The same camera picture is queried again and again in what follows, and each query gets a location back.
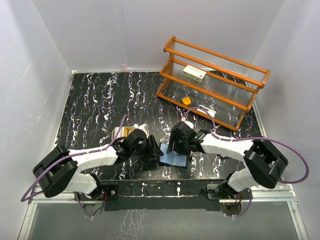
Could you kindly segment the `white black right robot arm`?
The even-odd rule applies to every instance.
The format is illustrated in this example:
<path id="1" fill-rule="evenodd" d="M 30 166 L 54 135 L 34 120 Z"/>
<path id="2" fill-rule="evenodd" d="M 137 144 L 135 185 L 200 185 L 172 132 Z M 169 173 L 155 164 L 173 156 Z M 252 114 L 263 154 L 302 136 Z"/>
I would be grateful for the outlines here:
<path id="1" fill-rule="evenodd" d="M 216 195 L 230 199 L 252 186 L 274 189 L 289 163 L 269 140 L 222 137 L 203 129 L 194 131 L 189 121 L 180 121 L 172 128 L 167 152 L 172 151 L 186 156 L 192 152 L 215 154 L 245 163 L 246 168 L 230 173 L 214 190 Z"/>

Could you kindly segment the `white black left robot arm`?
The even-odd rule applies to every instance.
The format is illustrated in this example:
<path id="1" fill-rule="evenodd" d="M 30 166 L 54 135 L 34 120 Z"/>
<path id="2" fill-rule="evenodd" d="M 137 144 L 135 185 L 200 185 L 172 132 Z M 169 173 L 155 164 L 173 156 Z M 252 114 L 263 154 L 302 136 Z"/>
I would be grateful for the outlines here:
<path id="1" fill-rule="evenodd" d="M 153 160 L 163 155 L 155 137 L 138 127 L 128 136 L 115 138 L 102 147 L 68 150 L 57 146 L 33 168 L 32 173 L 47 198 L 72 191 L 97 200 L 103 195 L 104 185 L 96 175 L 83 173 L 85 170 L 124 163 L 132 156 Z"/>

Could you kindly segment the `stack of credit cards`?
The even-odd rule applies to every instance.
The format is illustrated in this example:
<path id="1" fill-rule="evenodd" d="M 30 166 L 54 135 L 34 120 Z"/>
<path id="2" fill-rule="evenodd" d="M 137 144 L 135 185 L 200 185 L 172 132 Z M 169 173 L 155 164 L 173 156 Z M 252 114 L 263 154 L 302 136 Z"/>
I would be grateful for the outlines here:
<path id="1" fill-rule="evenodd" d="M 112 131 L 112 139 L 123 137 L 125 134 L 123 127 L 115 127 Z"/>

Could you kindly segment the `beige oval plastic tray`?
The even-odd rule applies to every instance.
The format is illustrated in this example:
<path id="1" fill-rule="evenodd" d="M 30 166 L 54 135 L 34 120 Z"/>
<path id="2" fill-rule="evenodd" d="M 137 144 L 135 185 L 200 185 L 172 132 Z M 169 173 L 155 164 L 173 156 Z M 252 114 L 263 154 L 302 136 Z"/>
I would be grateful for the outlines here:
<path id="1" fill-rule="evenodd" d="M 133 132 L 135 129 L 142 130 L 146 136 L 148 137 L 150 135 L 150 132 L 147 128 L 145 128 L 142 125 L 133 125 L 133 126 L 123 126 L 123 127 L 115 127 L 111 133 L 111 139 L 117 139 L 121 137 L 127 137 L 131 132 Z"/>

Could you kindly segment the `black blue card holder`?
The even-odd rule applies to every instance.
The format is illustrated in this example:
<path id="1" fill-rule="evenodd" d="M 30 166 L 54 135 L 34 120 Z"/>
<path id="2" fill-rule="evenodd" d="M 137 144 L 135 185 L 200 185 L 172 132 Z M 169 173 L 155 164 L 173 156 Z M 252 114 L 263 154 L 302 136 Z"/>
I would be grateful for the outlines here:
<path id="1" fill-rule="evenodd" d="M 160 143 L 159 147 L 163 155 L 158 158 L 159 163 L 172 167 L 186 168 L 188 166 L 189 156 L 177 154 L 175 151 L 167 152 L 168 144 Z"/>

